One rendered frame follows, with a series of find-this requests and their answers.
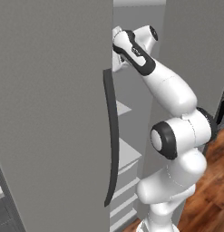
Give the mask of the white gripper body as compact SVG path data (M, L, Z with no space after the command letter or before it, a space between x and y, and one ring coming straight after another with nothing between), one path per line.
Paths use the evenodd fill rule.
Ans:
M126 69L129 64L116 52L112 52L112 71L117 73Z

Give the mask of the white freezer rack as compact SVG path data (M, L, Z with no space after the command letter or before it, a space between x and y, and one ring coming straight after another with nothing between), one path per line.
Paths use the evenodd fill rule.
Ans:
M119 101L116 102L116 106L117 106L117 113L119 116L123 115L126 112L131 111L131 108L129 108L128 106L124 105Z
M119 169L123 169L141 157L141 154L124 140L119 139Z

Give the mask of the grey fridge freezer cabinet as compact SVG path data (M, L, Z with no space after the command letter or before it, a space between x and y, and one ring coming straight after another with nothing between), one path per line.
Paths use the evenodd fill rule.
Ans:
M113 9L114 26L135 30L147 24L159 36L153 57L184 79L198 105L216 116L224 89L224 0L166 0L165 5ZM170 115L133 68L113 79L118 101L131 109L119 117L120 136L141 154L136 176L144 179L167 164L152 147L150 130Z

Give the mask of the grey freezer door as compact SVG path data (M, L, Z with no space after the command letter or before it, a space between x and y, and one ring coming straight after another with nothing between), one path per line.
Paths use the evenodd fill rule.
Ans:
M25 232L109 232L112 0L0 0L0 169Z

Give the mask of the white freezer drawer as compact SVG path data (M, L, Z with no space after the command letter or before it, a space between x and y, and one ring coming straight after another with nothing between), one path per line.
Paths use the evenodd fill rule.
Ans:
M140 181L137 168L138 162L135 161L119 172L117 187L110 204L109 232L121 231L126 222L136 214L133 204L137 199L136 185Z

